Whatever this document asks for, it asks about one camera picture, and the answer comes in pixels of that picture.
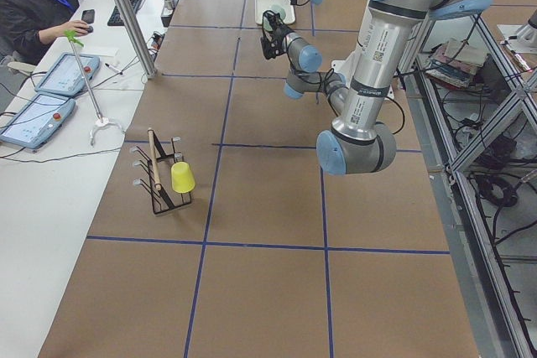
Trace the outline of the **pale green cup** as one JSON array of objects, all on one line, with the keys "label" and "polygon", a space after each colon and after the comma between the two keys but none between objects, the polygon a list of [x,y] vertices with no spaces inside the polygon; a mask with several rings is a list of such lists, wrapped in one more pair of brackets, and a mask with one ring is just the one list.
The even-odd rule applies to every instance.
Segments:
[{"label": "pale green cup", "polygon": [[270,10],[279,15],[279,18],[284,22],[288,23],[289,19],[287,18],[287,9],[282,7],[279,4],[272,4],[270,6]]}]

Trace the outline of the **cream bear tray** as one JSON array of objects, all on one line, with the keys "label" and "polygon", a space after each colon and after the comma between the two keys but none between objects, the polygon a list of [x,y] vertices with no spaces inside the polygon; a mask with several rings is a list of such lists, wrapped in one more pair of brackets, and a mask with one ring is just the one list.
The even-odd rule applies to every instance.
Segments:
[{"label": "cream bear tray", "polygon": [[263,13],[271,10],[279,13],[285,24],[294,24],[296,21],[295,8],[290,0],[254,0],[255,23],[263,23]]}]

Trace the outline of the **metal cup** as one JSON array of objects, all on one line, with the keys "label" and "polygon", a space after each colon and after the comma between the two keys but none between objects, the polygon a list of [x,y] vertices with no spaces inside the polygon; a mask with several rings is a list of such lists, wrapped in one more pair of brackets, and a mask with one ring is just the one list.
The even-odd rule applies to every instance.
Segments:
[{"label": "metal cup", "polygon": [[162,15],[171,16],[175,10],[175,0],[164,0]]}]

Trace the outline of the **yellow cup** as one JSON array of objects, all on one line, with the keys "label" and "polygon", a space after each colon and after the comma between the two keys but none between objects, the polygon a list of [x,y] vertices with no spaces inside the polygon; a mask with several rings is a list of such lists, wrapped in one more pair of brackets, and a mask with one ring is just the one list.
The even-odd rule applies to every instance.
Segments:
[{"label": "yellow cup", "polygon": [[171,186],[179,194],[190,193],[196,186],[194,174],[185,161],[174,163],[171,167]]}]

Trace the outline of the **stack of books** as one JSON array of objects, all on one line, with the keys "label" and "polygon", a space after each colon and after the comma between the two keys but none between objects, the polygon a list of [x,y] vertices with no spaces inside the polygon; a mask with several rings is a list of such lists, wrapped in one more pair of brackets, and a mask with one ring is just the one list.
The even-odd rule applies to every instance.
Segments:
[{"label": "stack of books", "polygon": [[486,50],[449,39],[432,50],[425,73],[449,86],[467,88],[486,60]]}]

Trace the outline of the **black smartphone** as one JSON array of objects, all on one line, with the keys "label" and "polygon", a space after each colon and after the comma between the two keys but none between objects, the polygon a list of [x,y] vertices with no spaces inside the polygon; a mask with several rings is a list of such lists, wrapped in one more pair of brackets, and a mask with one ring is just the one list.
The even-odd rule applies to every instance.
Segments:
[{"label": "black smartphone", "polygon": [[93,24],[95,21],[95,10],[87,9],[82,12],[81,20],[87,24]]}]

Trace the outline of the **reacher grabber stick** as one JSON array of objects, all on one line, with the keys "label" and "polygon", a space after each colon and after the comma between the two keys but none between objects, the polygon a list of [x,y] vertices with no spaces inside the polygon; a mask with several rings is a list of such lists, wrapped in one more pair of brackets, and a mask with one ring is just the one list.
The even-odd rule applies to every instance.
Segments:
[{"label": "reacher grabber stick", "polygon": [[77,45],[80,45],[81,47],[84,46],[84,44],[76,38],[76,31],[72,29],[67,29],[64,32],[65,37],[70,43],[70,47],[72,49],[73,55],[76,58],[76,63],[79,67],[79,70],[81,72],[81,77],[84,81],[84,85],[86,88],[87,93],[89,94],[89,97],[91,99],[91,103],[95,109],[96,112],[96,122],[94,123],[92,129],[90,130],[90,145],[93,147],[95,145],[95,137],[96,133],[104,129],[106,127],[117,127],[120,131],[120,133],[125,133],[125,129],[123,128],[123,125],[116,119],[104,117],[101,111],[101,108],[98,105],[97,99],[95,97],[95,94],[93,92],[93,89],[91,88],[88,75],[86,73],[86,66],[82,63],[80,53],[78,51]]}]

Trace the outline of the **upper teach pendant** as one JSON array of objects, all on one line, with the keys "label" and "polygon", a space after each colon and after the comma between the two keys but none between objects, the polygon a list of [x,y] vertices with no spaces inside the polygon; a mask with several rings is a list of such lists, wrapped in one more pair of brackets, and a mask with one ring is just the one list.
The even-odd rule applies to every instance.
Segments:
[{"label": "upper teach pendant", "polygon": [[[82,67],[90,80],[100,68],[100,58],[93,54],[80,54]],[[73,53],[60,55],[35,87],[36,92],[60,96],[74,96],[86,88],[76,56]]]}]

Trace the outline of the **teach pendant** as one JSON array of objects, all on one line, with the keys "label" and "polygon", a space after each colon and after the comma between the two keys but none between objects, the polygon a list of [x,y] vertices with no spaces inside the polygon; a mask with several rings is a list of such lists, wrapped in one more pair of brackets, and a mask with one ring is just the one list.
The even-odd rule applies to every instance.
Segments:
[{"label": "teach pendant", "polygon": [[[80,54],[82,67],[90,80],[100,68],[100,58],[93,54]],[[86,88],[76,56],[73,53],[60,55],[35,87],[36,92],[60,96],[74,96]]]},{"label": "teach pendant", "polygon": [[38,92],[1,130],[1,144],[37,151],[76,108],[72,98]]}]

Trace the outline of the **seated person in black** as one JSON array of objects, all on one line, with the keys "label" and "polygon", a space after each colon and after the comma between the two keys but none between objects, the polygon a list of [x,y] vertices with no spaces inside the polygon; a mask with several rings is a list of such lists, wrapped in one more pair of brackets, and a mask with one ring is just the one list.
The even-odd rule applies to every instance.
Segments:
[{"label": "seated person in black", "polygon": [[1,0],[1,36],[22,60],[37,65],[67,31],[90,33],[89,24],[72,18],[79,0]]}]

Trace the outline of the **lower teach pendant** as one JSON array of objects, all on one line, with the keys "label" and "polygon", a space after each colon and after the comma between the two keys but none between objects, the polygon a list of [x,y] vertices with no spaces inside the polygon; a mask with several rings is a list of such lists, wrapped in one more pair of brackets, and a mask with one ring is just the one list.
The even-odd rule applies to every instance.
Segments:
[{"label": "lower teach pendant", "polygon": [[76,108],[72,98],[38,92],[1,130],[1,144],[37,151]]}]

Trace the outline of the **aluminium frame post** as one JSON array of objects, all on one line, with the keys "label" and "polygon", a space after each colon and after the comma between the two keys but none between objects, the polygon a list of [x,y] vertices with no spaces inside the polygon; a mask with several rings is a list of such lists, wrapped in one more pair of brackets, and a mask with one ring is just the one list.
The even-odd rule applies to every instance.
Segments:
[{"label": "aluminium frame post", "polygon": [[146,46],[146,41],[143,38],[142,31],[139,27],[138,20],[129,0],[114,0],[118,11],[121,14],[124,28],[127,31],[131,45],[135,51],[138,60],[143,67],[144,74],[150,80],[156,75],[156,68],[153,59]]}]

